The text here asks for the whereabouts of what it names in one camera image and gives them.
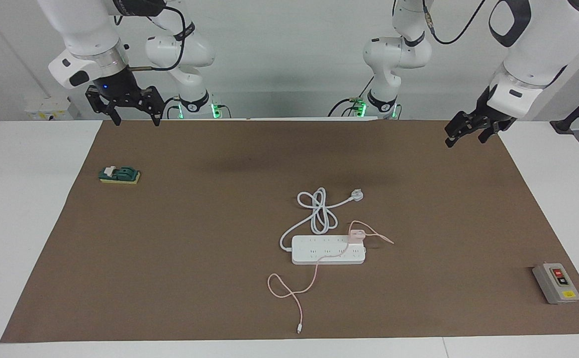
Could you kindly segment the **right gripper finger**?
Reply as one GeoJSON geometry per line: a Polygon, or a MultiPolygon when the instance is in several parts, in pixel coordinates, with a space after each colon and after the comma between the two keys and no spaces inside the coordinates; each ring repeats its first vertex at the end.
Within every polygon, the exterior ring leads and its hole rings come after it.
{"type": "Polygon", "coordinates": [[[165,102],[155,86],[140,91],[140,111],[147,113],[158,127],[164,114],[165,102]]]}
{"type": "Polygon", "coordinates": [[[121,116],[117,113],[116,100],[108,100],[108,103],[104,103],[101,99],[101,93],[98,91],[96,86],[89,86],[87,88],[86,98],[94,112],[105,114],[110,118],[110,120],[113,121],[115,125],[121,125],[122,119],[121,116]]]}

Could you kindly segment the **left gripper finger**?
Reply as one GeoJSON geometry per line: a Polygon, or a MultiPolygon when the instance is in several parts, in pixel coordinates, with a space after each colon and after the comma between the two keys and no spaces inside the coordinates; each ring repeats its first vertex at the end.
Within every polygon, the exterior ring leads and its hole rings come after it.
{"type": "Polygon", "coordinates": [[[498,124],[491,124],[490,127],[483,129],[481,133],[478,135],[478,140],[480,143],[485,144],[490,137],[497,135],[499,131],[498,124]]]}
{"type": "Polygon", "coordinates": [[[451,149],[457,141],[472,132],[471,116],[466,112],[458,112],[444,127],[447,138],[446,146],[451,149]]]}

